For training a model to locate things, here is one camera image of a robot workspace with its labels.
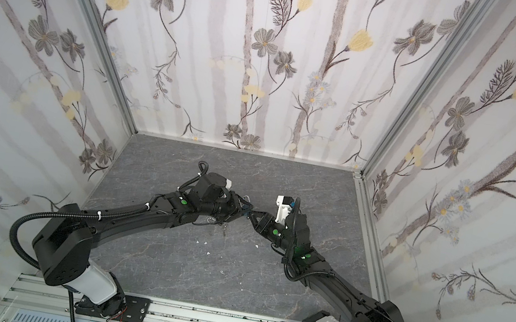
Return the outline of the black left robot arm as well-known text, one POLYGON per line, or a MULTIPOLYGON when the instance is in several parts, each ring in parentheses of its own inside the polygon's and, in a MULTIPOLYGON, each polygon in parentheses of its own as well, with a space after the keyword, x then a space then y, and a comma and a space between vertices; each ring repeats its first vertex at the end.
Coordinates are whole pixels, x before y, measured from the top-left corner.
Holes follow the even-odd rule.
POLYGON ((252 203, 232 190, 229 179, 211 173, 205 161, 198 169, 175 191, 143 203, 111 210, 71 204, 22 216, 9 230, 10 245, 48 286, 80 293, 85 308, 97 316, 119 318, 127 308, 124 290, 115 275, 91 260, 92 249, 136 233, 192 224, 200 217, 224 224, 252 211, 252 203))

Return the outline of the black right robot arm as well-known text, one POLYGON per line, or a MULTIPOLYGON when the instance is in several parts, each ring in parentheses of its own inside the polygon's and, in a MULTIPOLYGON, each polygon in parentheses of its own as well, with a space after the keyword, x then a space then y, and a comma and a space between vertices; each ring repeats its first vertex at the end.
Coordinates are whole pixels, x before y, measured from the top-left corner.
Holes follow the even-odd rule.
POLYGON ((395 304, 380 303, 356 289, 317 252, 305 215, 290 213, 283 223, 265 211, 248 212, 247 217, 259 235, 282 251, 286 278, 320 294, 349 322, 404 322, 395 304))

